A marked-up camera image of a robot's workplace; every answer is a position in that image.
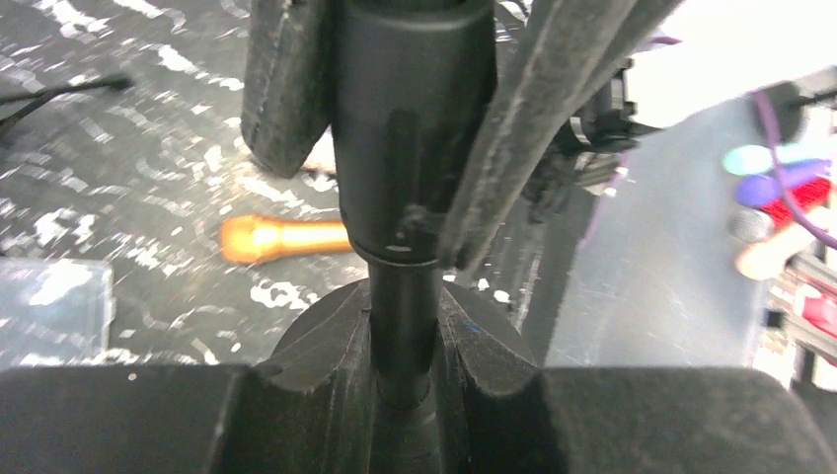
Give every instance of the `black cable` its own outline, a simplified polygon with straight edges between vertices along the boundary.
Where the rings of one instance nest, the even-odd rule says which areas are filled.
[[[21,121],[23,118],[25,118],[26,116],[28,116],[32,112],[34,112],[34,111],[40,109],[41,107],[45,106],[46,103],[48,103],[49,101],[54,99],[56,96],[57,96],[57,94],[41,95],[41,96],[33,99],[31,102],[29,102],[25,106],[19,108],[18,110],[16,110],[14,113],[9,115],[8,117],[0,118],[0,136],[3,136],[4,134],[6,134],[6,132],[9,131],[10,128],[15,126],[19,121]]]
[[[12,94],[9,96],[0,97],[0,106],[7,104],[14,104],[22,101],[32,101],[41,99],[43,96],[52,95],[52,97],[60,96],[62,94],[71,94],[73,92],[89,91],[92,89],[109,88],[114,91],[123,91],[133,85],[130,77],[123,73],[110,74],[99,79],[94,79],[87,82],[82,82],[74,86],[56,86],[46,87],[37,92],[24,92],[20,94]]]
[[[834,89],[827,90],[825,92],[814,94],[812,97],[807,97],[795,102],[791,102],[790,104],[788,104],[788,107],[799,108],[805,106],[812,106],[814,104],[818,104],[820,102],[824,102],[834,98],[837,98],[837,87],[835,87]]]

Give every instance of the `orange object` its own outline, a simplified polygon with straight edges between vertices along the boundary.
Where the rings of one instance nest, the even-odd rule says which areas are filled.
[[[298,222],[243,215],[221,225],[221,253],[236,264],[263,264],[284,257],[351,252],[339,220]]]

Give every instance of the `purple cable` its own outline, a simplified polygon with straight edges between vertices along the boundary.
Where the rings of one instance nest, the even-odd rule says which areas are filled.
[[[779,152],[777,151],[780,143],[780,134],[776,111],[773,110],[773,106],[770,105],[770,100],[764,92],[756,91],[752,96],[756,102],[759,117],[761,118],[761,125],[764,127],[764,133],[767,137],[767,148],[770,150],[770,156],[773,158],[773,176],[776,178],[776,182],[779,184],[779,190],[782,192],[782,201],[785,202],[785,205],[791,211],[797,224],[804,227],[805,230],[810,232],[811,235],[826,246],[837,249],[837,239],[828,235],[828,233],[808,220],[788,191],[788,187],[785,184],[785,169],[779,160]]]
[[[651,44],[665,44],[666,46],[674,46],[675,44],[680,44],[680,39],[672,38],[672,37],[654,37],[651,39]]]
[[[622,155],[622,159],[619,160],[619,167],[616,169],[617,171],[613,175],[613,178],[611,178],[610,183],[607,184],[607,188],[605,188],[605,191],[616,191],[616,187],[619,186],[619,184],[622,183],[622,180],[624,180],[628,176],[627,172],[620,173],[620,168],[626,168],[626,165],[628,164],[628,157],[628,153]],[[596,206],[593,209],[593,215],[590,217],[590,223],[587,224],[587,231],[584,232],[584,236],[581,237],[581,240],[579,240],[578,243],[575,245],[575,251],[577,253],[580,252],[587,245],[587,243],[593,237],[593,234],[596,233],[596,230],[599,226],[599,220],[601,220],[602,209],[604,208],[605,203],[611,198],[613,197],[607,195],[599,197],[598,202],[596,203]]]

